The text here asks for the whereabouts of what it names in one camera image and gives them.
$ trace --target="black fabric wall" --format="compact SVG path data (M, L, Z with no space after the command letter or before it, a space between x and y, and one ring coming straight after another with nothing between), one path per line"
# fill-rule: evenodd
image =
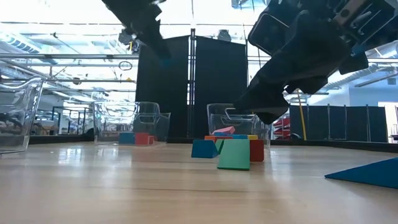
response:
M330 107L330 139L346 139L346 110L344 106Z
M347 107L347 140L368 141L367 120L365 106Z
M369 107L369 127L371 142L388 142L386 109Z
M188 36L167 39L172 59L160 61L142 46L136 101L156 102L162 113L171 113L169 137L187 137Z
M303 106L308 140L327 140L328 107ZM330 107L330 140L368 141L368 114L365 106ZM382 107L369 107L369 127L371 142L388 142L386 111ZM290 106L290 131L303 138L300 108Z
M245 45L197 37L193 135L208 134L207 104L233 103L247 85Z
M310 106L308 113L308 140L327 140L329 138L329 117L327 106Z
M290 133L298 134L302 139L304 139L300 107L299 106L290 106L289 113L290 113ZM303 106L303 115L304 115L304 121L305 121L305 131L308 134L308 109L307 109L307 106Z

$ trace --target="transparent container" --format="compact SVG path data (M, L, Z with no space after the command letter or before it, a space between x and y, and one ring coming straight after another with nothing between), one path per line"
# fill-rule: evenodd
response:
M26 151L43 82L0 83L0 154Z
M167 141L171 114L160 113L157 103L96 102L93 111L96 144L153 146Z
M270 147L271 126L264 124L256 115L249 111L239 111L229 103L213 103L207 105L209 134L222 128L233 126L234 134L257 135Z

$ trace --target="yellow pole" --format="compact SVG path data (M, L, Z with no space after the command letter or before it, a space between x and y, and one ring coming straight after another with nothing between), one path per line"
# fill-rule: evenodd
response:
M301 115L301 125L303 127L303 136L304 136L304 141L306 141L307 140L307 133L305 132L304 113L303 113L303 107L301 105L301 99L300 99L299 90L297 90L297 96L298 96L298 104L300 105L300 115Z

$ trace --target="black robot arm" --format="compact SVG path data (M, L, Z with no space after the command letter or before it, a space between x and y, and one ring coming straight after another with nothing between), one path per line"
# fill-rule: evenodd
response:
M365 51L397 39L396 0L271 0L248 36L272 56L235 102L266 124L289 104L283 92L314 94L335 71L368 68Z
M160 34L160 21L156 17L162 13L157 5L166 0L102 0L108 9L121 21L125 29L123 39L136 39L146 44L161 59L171 57L166 41Z

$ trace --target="wooden table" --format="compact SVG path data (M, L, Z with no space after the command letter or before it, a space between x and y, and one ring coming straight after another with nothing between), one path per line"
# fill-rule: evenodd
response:
M250 171L190 145L34 145L0 159L0 223L397 223L398 190L323 175L396 154L273 147Z

